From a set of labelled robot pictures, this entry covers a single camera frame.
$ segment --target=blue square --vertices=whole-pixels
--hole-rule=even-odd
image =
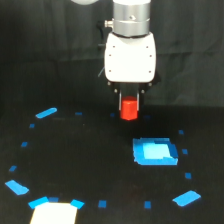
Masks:
[[[77,201],[77,200],[72,200],[71,202],[71,205],[80,209],[82,208],[82,206],[84,205],[85,203],[81,202],[81,201]]]
[[[183,152],[184,155],[188,155],[187,149],[182,149],[182,152]]]
[[[191,179],[191,173],[185,173],[185,178],[186,179]]]
[[[16,170],[17,166],[11,166],[11,168],[9,169],[10,172],[14,172]]]
[[[28,142],[23,142],[21,147],[27,147]]]
[[[58,198],[56,197],[51,197],[51,198],[48,198],[49,202],[58,202]]]
[[[76,112],[75,115],[82,116],[82,112]]]
[[[107,202],[106,201],[99,201],[99,204],[98,204],[98,207],[99,208],[106,208],[107,207]]]
[[[184,135],[184,131],[183,130],[179,130],[179,134],[180,135]]]
[[[150,201],[145,201],[145,208],[146,209],[151,209],[151,202]]]

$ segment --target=metal part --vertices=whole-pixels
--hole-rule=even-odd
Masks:
[[[137,93],[137,110],[139,111],[139,104],[140,104],[140,97],[139,97],[139,92]]]
[[[150,20],[144,22],[126,22],[114,20],[113,32],[125,37],[149,34]]]
[[[119,93],[119,110],[121,110],[121,91],[120,91],[120,93]]]
[[[114,2],[114,20],[143,22],[150,18],[150,3],[141,5],[121,5]]]
[[[105,21],[105,27],[110,27],[110,28],[112,28],[113,29],[113,21]]]
[[[147,35],[149,25],[150,3],[122,5],[114,2],[114,33],[125,37]]]
[[[103,67],[103,69],[100,71],[100,73],[98,74],[98,78],[102,75],[103,71],[104,71],[105,67]]]

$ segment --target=black background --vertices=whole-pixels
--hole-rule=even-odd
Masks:
[[[43,196],[85,202],[77,224],[223,223],[223,1],[151,6],[161,82],[146,94],[139,118],[127,122],[106,78],[98,78],[104,50],[96,23],[112,18],[111,0],[0,0],[1,224],[29,223],[28,202]],[[57,113],[35,118],[53,106]],[[132,140],[140,137],[170,138],[178,166],[134,163]],[[29,193],[15,195],[4,184],[11,179]],[[201,200],[184,208],[172,202],[188,190]],[[105,210],[99,200],[107,200]]]
[[[112,1],[0,0],[0,89],[4,105],[114,103],[96,28]],[[146,104],[223,106],[223,1],[155,0],[151,32],[161,82]],[[110,29],[104,31],[107,37]]]

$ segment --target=blue target square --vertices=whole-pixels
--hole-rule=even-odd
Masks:
[[[98,207],[99,208],[106,208],[107,207],[107,202],[100,200],[99,204],[98,204]]]
[[[185,173],[185,178],[190,180],[191,179],[191,173]]]
[[[21,147],[24,148],[24,147],[27,147],[27,145],[28,145],[28,142],[23,142],[22,145],[21,145]]]
[[[151,201],[145,201],[145,209],[151,209]]]

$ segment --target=blue paper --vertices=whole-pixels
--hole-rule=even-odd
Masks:
[[[51,108],[51,109],[45,110],[45,111],[37,114],[36,117],[41,119],[41,118],[47,117],[55,112],[57,112],[57,108]]]
[[[36,208],[38,205],[42,205],[46,202],[49,202],[48,198],[47,197],[43,197],[43,198],[39,198],[35,201],[31,201],[28,203],[28,205],[30,206],[30,208],[34,209]]]
[[[188,191],[187,193],[180,195],[177,198],[174,198],[173,201],[176,202],[179,206],[183,207],[199,198],[201,198],[201,195],[197,194],[194,191]]]
[[[28,142],[23,142],[21,147],[27,147]]]
[[[82,112],[76,112],[75,115],[81,116],[82,115]]]
[[[51,198],[48,198],[49,202],[58,202],[59,198],[56,198],[56,197],[51,197]]]
[[[30,124],[30,128],[34,128],[35,127],[35,124]]]
[[[161,159],[147,159],[144,155],[143,144],[155,144],[155,142],[166,142],[169,138],[141,138],[133,139],[133,151],[134,161],[140,165],[164,165],[164,166],[176,166],[178,163],[177,158],[163,157]]]
[[[170,157],[170,151],[166,144],[143,143],[145,159],[163,159]]]
[[[191,173],[185,173],[185,178],[186,179],[191,179]]]
[[[180,135],[184,135],[184,131],[183,130],[179,130],[179,134]]]
[[[99,201],[99,204],[98,204],[98,207],[99,208],[106,208],[107,207],[107,202],[106,201]]]
[[[16,170],[16,168],[17,168],[17,166],[11,166],[11,168],[9,169],[9,171],[10,171],[10,172],[13,172],[13,171]]]
[[[9,187],[17,195],[23,195],[23,194],[26,194],[29,191],[28,188],[23,187],[22,185],[18,184],[14,180],[10,180],[9,182],[6,182],[5,185],[7,187]]]
[[[183,152],[184,155],[188,155],[187,149],[182,149],[182,152]]]
[[[150,201],[145,201],[145,209],[151,209],[151,202]]]
[[[71,202],[71,205],[73,205],[74,207],[80,209],[82,208],[82,206],[84,205],[85,203],[81,202],[81,201],[77,201],[77,200],[73,200]]]

